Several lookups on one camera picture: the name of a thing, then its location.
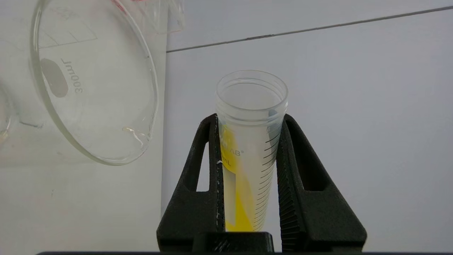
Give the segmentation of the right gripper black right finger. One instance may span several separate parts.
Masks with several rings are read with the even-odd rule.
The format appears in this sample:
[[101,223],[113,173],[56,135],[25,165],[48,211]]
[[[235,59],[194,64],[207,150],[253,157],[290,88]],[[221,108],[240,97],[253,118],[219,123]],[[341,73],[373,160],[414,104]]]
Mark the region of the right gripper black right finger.
[[276,172],[283,252],[362,252],[367,231],[288,114],[282,124]]

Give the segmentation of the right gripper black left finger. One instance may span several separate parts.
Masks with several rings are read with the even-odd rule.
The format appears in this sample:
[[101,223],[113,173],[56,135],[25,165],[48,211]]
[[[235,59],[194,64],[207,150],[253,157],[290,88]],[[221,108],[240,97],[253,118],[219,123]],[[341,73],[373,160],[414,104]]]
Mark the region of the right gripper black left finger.
[[[157,228],[161,252],[190,252],[199,234],[225,231],[224,180],[217,115],[201,121],[179,181]],[[198,192],[205,147],[209,152],[209,189]]]

